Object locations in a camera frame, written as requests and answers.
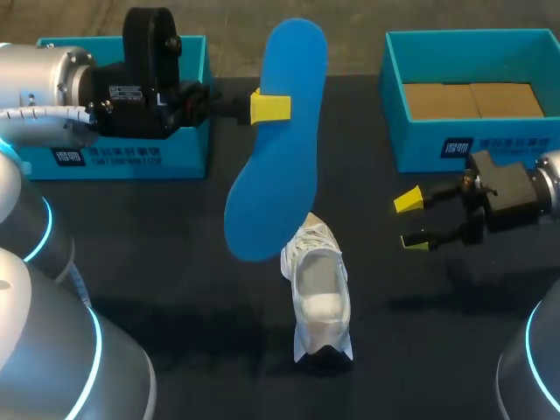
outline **white sneaker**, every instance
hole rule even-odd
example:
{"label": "white sneaker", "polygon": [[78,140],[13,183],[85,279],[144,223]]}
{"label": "white sneaker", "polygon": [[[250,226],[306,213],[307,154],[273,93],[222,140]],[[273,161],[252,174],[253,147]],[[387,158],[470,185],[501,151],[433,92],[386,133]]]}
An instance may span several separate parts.
{"label": "white sneaker", "polygon": [[333,233],[313,213],[282,250],[280,270],[291,281],[296,313],[294,361],[324,347],[352,360],[347,269]]}

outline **blue insole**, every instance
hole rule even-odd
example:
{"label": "blue insole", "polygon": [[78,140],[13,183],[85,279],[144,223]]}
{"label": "blue insole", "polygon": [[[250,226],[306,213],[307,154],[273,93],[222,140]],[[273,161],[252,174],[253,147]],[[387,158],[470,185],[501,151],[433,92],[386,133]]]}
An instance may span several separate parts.
{"label": "blue insole", "polygon": [[242,260],[280,252],[312,209],[327,63],[325,36],[312,22],[287,20],[269,37],[261,94],[290,96],[291,119],[259,124],[253,154],[227,196],[226,241]]}

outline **label sticker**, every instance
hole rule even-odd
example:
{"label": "label sticker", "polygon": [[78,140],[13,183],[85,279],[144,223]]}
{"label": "label sticker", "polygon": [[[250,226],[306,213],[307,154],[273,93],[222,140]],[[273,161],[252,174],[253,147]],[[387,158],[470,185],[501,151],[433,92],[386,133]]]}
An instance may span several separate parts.
{"label": "label sticker", "polygon": [[162,164],[158,147],[90,147],[87,149],[94,165],[152,165]]}
{"label": "label sticker", "polygon": [[466,158],[473,147],[472,137],[449,137],[445,139],[441,158]]}
{"label": "label sticker", "polygon": [[143,97],[139,86],[109,86],[108,94],[113,101],[141,101]]}
{"label": "label sticker", "polygon": [[549,144],[549,137],[483,138],[480,140],[480,148],[483,151],[490,151],[494,156],[540,155],[548,149]]}
{"label": "label sticker", "polygon": [[51,149],[54,160],[59,166],[85,166],[86,161],[80,149]]}

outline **teal cardboard box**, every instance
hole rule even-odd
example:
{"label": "teal cardboard box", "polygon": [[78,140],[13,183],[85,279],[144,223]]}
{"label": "teal cardboard box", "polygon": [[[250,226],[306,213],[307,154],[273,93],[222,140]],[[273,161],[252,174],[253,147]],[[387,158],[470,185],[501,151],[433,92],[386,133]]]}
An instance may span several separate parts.
{"label": "teal cardboard box", "polygon": [[[212,83],[207,40],[181,37],[179,58],[182,81]],[[38,45],[81,46],[98,66],[123,61],[121,37],[42,38]],[[165,140],[99,137],[92,147],[52,150],[24,147],[18,151],[31,164],[30,179],[191,179],[206,174],[209,121],[197,128],[181,128]]]}
{"label": "teal cardboard box", "polygon": [[[413,119],[403,84],[528,83],[543,117]],[[383,111],[399,172],[457,172],[489,150],[497,164],[533,167],[560,149],[560,47],[549,30],[388,32]]]}

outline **metal cylinder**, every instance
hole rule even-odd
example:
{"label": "metal cylinder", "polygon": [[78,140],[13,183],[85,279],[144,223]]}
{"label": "metal cylinder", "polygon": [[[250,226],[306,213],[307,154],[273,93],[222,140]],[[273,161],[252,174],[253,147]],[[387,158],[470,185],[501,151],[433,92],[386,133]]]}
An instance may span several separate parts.
{"label": "metal cylinder", "polygon": [[536,161],[536,168],[543,175],[550,193],[550,216],[560,218],[560,150],[541,155]]}
{"label": "metal cylinder", "polygon": [[0,418],[152,418],[156,379],[140,346],[4,249],[0,278]]}
{"label": "metal cylinder", "polygon": [[560,419],[560,283],[500,357],[496,395],[506,420]]}
{"label": "metal cylinder", "polygon": [[0,153],[0,248],[58,281],[74,260],[74,239],[18,166]]}
{"label": "metal cylinder", "polygon": [[[76,46],[4,45],[0,47],[0,109],[85,106],[79,86],[94,65],[91,54]],[[97,135],[82,123],[39,118],[0,122],[0,138],[14,146],[83,147]]]}

